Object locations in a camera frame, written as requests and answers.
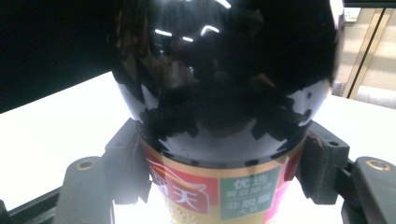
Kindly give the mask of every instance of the glossy black dome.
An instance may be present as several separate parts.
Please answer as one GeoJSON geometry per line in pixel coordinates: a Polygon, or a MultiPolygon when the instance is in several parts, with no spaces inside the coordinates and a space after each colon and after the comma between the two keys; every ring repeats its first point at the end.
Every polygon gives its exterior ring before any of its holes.
{"type": "Polygon", "coordinates": [[[342,28],[334,2],[120,2],[125,69],[115,78],[143,138],[207,167],[293,149],[333,81],[342,28]]]}

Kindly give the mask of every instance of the white table surface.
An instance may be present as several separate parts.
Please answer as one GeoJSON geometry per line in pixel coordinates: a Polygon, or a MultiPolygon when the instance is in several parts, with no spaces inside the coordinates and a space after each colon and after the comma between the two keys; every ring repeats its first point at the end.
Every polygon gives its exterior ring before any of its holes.
{"type": "MultiPolygon", "coordinates": [[[[101,156],[129,116],[110,73],[0,114],[0,199],[7,209],[60,187],[73,161],[101,156]]],[[[396,164],[396,110],[329,96],[315,121],[350,145],[350,159],[372,156],[396,164]]],[[[342,223],[341,205],[341,198],[336,205],[312,204],[294,180],[278,223],[342,223]]],[[[141,217],[164,221],[158,190],[147,205],[116,207],[118,224],[141,217]]]]}

